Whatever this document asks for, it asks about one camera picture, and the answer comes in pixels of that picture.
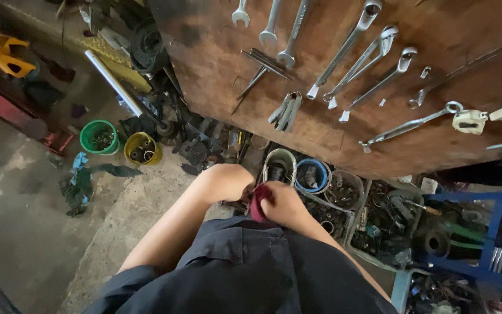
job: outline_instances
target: red cloth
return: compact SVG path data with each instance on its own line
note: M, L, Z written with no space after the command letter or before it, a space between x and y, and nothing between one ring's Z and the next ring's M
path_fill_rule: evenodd
M272 191L264 183L261 183L253 191L253 198L251 199L251 205L249 206L251 219L256 222L272 224L273 222L264 215L263 209L261 208L261 201L265 198L270 202L273 202Z

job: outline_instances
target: wrench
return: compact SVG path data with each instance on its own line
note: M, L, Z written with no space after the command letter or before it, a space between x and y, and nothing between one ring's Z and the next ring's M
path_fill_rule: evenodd
M402 50L400 59L398 60L398 64L396 65L396 68L394 70L393 70L394 67L391 68L389 71L387 71L387 73L390 74L383 75L383 79L380 82L378 82L375 86L369 89L365 94L357 97L356 100L354 100L354 102L344 110L342 116L338 121L348 122L348 119L350 118L350 111L352 110L352 108L354 106L358 106L362 100L366 99L368 96L372 95L378 89L387 85L388 82L394 80L396 77L406 72L408 70L408 67L410 66L410 63L412 62L412 59L417 53L418 50L415 47L404 48L404 50Z
M272 1L272 8L270 9L270 16L268 17L268 23L267 23L267 28L264 29L259 34L259 41L261 42L261 45L264 47L264 44L267 42L267 40L271 40L273 42L277 42L278 38L276 37L275 33L275 26L276 26L276 18L278 17L278 11L280 11L280 4L282 3L282 0L273 0Z
M379 37L369 45L369 47L365 50L365 52L359 57L356 63L350 68L348 73L344 75L342 80L338 83L338 85L329 93L323 95L323 100L329 103L329 109L334 109L338 104L336 103L336 94L340 93L342 89L353 79L358 77L361 73L363 73L367 68L373 65L375 62L379 61L382 57L386 56L390 51L390 47L392 46L392 41L394 36L398 34L398 27L396 26L386 26L383 29L383 32ZM358 71L359 67L364 64L364 62L369 58L369 56L375 52L375 50L379 47L379 55L376 56L371 62L367 63L365 67Z
M296 64L296 59L293 57L293 46L296 43L297 33L300 31L301 23L303 22L303 17L307 12L309 3L311 0L301 0L300 9L297 10L296 21L293 23L292 33L288 40L288 46L283 51L280 51L276 56L276 61L283 63L287 68L293 67Z
M363 32L365 32L367 28L369 28L382 8L383 4L381 3L381 0L366 0L365 4L363 4L363 11L361 13L361 16L359 17L358 24L356 25L350 36L348 36L346 41L344 41L326 69L324 69L323 73L321 73L321 75L317 78L317 81L315 82L313 87L311 87L311 89L307 93L307 97L309 99L315 99L315 97L317 97L319 87L326 84L326 81L329 79L334 69L336 69L336 66L338 65L342 57L344 57L348 50L350 50L358 37Z
M245 23L245 27L249 26L249 15L245 10L247 6L247 0L239 0L239 7L232 13L232 21L235 24L235 27L238 26L238 21L243 21Z
M436 112L432 115L429 115L425 118L419 118L419 119L408 121L405 124L397 126L392 130L389 130L387 132L383 132L383 133L377 135L376 137L369 140L368 142L363 143L360 141L359 144L361 144L361 146L363 146L364 152L371 153L371 149L369 148L369 146L371 146L373 143L382 142L384 140L391 139L395 136L406 133L408 131L412 131L413 129L415 129L419 126L422 126L424 123L431 121L435 118L439 118L440 116L446 115L447 113L453 113L454 115L457 115L462 110L464 110L464 106L461 103L456 102L456 101L450 101L445 105L444 109L441 111L438 111L438 112Z
M408 108L410 109L417 109L419 108L422 104L423 104L423 101L425 100L425 97L427 95L427 93L438 87L438 86L441 86L443 85L444 83L450 81L451 79L463 74L464 72L470 70L470 69L473 69L473 68L476 68L478 67L479 65L481 65L482 63L485 63L487 61L490 61L492 60L493 58L499 56L502 54L502 47L499 47L495 50L492 50L486 54L484 54L483 56L475 59L474 61L471 61L469 63L467 63L466 65L464 65L463 67L460 67L456 70L454 70L453 72L450 72L449 74L447 74L446 76L442 76L442 77L438 77L438 78L435 78L433 80L431 80L428 85L421 89L417 96L415 98L412 98L410 99L406 105L408 106Z

